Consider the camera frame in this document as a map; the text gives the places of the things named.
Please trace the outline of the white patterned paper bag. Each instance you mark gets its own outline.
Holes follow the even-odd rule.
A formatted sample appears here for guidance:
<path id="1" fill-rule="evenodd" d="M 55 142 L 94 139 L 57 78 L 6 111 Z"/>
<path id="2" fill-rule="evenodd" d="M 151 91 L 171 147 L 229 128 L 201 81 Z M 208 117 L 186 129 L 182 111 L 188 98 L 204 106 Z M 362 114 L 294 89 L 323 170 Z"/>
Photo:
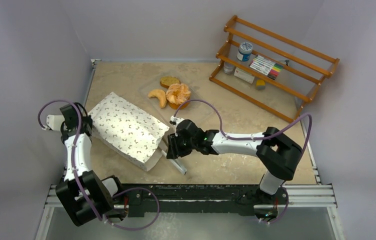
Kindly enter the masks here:
<path id="1" fill-rule="evenodd" d="M 148 172 L 162 156 L 160 146 L 170 127 L 111 92 L 88 114 L 93 134 L 138 168 Z"/>

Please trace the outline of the fake orange bread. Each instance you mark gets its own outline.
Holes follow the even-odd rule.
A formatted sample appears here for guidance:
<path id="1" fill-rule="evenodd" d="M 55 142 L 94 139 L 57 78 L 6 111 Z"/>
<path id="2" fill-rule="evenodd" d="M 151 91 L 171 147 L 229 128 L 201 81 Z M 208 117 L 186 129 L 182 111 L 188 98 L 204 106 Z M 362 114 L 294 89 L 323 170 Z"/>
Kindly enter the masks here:
<path id="1" fill-rule="evenodd" d="M 191 91 L 185 83 L 175 83 L 169 86 L 165 95 L 169 106 L 176 110 L 190 99 Z"/>

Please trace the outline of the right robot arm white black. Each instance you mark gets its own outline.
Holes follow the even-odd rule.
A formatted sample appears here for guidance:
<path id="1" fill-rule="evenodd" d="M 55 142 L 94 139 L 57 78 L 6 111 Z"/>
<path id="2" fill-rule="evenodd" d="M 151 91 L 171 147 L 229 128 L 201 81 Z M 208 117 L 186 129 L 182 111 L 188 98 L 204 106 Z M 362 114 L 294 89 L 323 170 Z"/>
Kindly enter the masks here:
<path id="1" fill-rule="evenodd" d="M 202 130 L 193 121 L 172 116 L 174 133 L 168 135 L 166 158 L 176 160 L 197 151 L 202 155 L 238 154 L 257 157 L 267 171 L 262 177 L 256 196 L 264 204 L 276 198 L 286 181 L 294 178 L 303 156 L 303 147 L 275 127 L 251 134 L 223 133 Z"/>

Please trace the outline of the fake bread slice brown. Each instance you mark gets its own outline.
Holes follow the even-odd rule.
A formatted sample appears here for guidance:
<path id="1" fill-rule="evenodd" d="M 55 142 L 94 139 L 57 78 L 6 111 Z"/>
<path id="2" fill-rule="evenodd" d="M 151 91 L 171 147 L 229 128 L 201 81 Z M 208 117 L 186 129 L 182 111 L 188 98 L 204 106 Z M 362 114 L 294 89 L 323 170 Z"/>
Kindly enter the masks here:
<path id="1" fill-rule="evenodd" d="M 171 85 L 180 84 L 180 80 L 177 77 L 173 76 L 163 76 L 159 80 L 159 84 L 163 87 L 168 89 Z"/>

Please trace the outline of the metal tongs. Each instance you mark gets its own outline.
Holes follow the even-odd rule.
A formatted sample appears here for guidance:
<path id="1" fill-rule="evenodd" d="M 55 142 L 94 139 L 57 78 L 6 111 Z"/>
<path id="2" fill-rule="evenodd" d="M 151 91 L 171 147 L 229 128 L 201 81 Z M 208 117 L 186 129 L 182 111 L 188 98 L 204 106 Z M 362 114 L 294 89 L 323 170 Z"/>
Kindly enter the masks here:
<path id="1" fill-rule="evenodd" d="M 159 146 L 161 154 L 167 159 L 167 153 L 168 153 L 168 143 L 162 139 Z M 182 162 L 179 159 L 168 159 L 173 166 L 182 174 L 185 175 L 187 173 L 186 167 L 182 164 Z"/>

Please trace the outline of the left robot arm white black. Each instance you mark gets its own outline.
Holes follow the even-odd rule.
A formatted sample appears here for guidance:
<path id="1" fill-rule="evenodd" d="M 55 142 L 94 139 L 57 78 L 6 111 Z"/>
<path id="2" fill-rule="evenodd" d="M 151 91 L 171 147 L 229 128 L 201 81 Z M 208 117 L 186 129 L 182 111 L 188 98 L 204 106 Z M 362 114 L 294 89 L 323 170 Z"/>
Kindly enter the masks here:
<path id="1" fill-rule="evenodd" d="M 63 181 L 55 193 L 72 222 L 81 226 L 102 218 L 114 205 L 122 203 L 125 191 L 114 175 L 101 180 L 91 167 L 93 120 L 78 102 L 60 108 L 61 141 L 66 147 L 67 164 Z"/>

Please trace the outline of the fake croissant tan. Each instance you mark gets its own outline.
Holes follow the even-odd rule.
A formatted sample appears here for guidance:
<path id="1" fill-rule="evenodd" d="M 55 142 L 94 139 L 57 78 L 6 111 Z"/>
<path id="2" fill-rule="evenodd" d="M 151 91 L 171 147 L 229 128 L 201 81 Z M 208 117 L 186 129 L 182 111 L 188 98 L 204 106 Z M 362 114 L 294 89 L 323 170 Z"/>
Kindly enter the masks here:
<path id="1" fill-rule="evenodd" d="M 167 105 L 167 97 L 166 97 L 166 93 L 164 90 L 162 89 L 153 89 L 151 90 L 148 95 L 147 95 L 148 98 L 157 98 L 158 101 L 159 101 L 159 107 L 161 109 L 165 108 L 166 105 Z"/>

